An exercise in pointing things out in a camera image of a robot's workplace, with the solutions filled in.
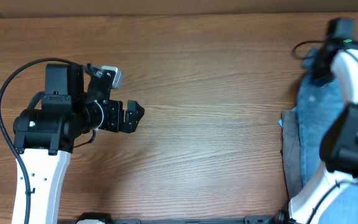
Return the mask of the light blue denim jeans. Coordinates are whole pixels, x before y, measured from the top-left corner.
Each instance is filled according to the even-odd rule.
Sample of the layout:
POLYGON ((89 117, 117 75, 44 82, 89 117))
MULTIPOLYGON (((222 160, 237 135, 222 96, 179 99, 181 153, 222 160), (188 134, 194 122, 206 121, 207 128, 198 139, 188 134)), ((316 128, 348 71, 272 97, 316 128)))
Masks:
MULTIPOLYGON (((300 135, 300 175, 305 186, 318 170, 319 147, 323 136, 343 111, 337 80, 320 83, 312 79, 314 60, 302 61, 306 76, 301 81, 296 112, 300 135)), ((357 224, 358 186, 351 185, 320 216, 320 223, 357 224)))

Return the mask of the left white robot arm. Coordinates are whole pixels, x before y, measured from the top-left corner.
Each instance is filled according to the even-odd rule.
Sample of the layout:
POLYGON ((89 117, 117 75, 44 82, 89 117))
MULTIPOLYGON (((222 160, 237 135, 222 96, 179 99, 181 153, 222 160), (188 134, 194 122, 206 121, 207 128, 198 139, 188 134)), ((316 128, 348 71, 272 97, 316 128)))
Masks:
POLYGON ((13 223, 56 223, 63 180, 82 134, 102 129, 133 133, 144 109, 110 99, 123 74, 117 67, 53 64, 45 68, 45 90, 15 119, 14 146, 26 167, 30 189, 18 173, 13 223))

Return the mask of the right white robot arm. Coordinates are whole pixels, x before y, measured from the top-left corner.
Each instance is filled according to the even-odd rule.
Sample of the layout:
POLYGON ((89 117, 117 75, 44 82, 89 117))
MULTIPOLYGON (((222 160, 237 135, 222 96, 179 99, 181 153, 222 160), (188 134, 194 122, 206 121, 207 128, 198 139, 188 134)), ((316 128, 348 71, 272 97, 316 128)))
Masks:
POLYGON ((275 223, 358 223, 358 40, 354 21, 329 21, 302 58, 295 113, 302 188, 275 223))

